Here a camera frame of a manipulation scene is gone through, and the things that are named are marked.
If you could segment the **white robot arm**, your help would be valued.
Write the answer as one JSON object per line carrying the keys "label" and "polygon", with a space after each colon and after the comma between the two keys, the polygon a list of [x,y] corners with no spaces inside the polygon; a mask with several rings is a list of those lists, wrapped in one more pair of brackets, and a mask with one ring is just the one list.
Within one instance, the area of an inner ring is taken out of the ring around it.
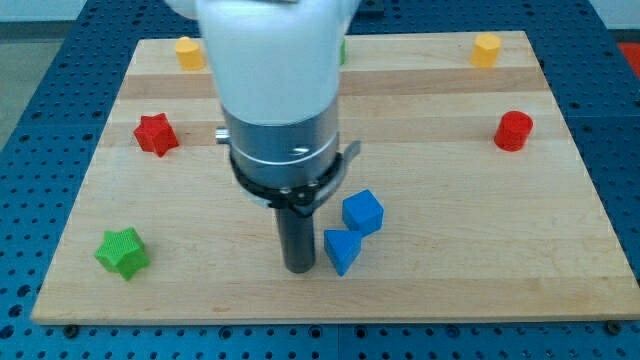
{"label": "white robot arm", "polygon": [[341,182],[341,43],[359,0],[167,0],[197,21],[247,192],[313,209]]}

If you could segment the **green block behind arm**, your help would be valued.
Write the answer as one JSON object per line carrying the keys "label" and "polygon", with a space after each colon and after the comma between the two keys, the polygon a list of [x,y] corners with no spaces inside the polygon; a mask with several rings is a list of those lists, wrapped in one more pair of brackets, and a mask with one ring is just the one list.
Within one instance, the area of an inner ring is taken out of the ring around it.
{"label": "green block behind arm", "polygon": [[344,65],[346,63],[346,59],[347,59],[347,54],[346,54],[346,39],[343,39],[340,45],[340,58],[339,58],[339,63],[340,66]]}

